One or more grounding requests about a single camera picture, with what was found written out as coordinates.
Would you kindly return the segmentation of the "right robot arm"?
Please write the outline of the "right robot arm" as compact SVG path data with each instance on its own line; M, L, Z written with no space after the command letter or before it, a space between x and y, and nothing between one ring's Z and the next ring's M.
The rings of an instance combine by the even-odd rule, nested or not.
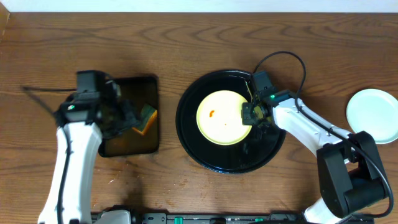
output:
M394 196L373 137L353 134L306 107L298 95L258 92L242 105L243 124L271 123L298 139L317 158L321 197L304 211L309 223L382 218Z

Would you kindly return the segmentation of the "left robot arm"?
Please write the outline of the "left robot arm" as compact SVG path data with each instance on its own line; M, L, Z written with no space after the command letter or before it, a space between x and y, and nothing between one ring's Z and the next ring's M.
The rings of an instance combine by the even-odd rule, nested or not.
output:
M131 105L112 80L78 82L55 113L57 158L38 222L92 223L90 197L95 159L104 140L132 128Z

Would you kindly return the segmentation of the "light blue plate top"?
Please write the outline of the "light blue plate top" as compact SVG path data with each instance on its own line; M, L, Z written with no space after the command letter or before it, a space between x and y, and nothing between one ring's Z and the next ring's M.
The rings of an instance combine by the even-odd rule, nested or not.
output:
M355 133L366 131L377 144L397 140L397 99L386 91L355 93L347 104L346 119Z

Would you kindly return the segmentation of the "orange green sponge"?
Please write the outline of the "orange green sponge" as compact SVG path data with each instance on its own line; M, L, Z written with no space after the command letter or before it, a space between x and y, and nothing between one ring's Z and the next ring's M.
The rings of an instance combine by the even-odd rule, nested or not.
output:
M154 121L157 119L157 110L151 105L145 104L141 109L140 116L141 121L139 125L133 127L132 129L140 135L144 136L148 132Z

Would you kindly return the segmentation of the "yellow plate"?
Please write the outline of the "yellow plate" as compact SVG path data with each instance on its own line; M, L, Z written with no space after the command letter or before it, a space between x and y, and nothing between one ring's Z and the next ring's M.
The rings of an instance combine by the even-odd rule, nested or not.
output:
M245 99L230 90L206 96L197 109L196 121L202 135L212 143L229 146L241 142L252 126L243 125L241 111Z

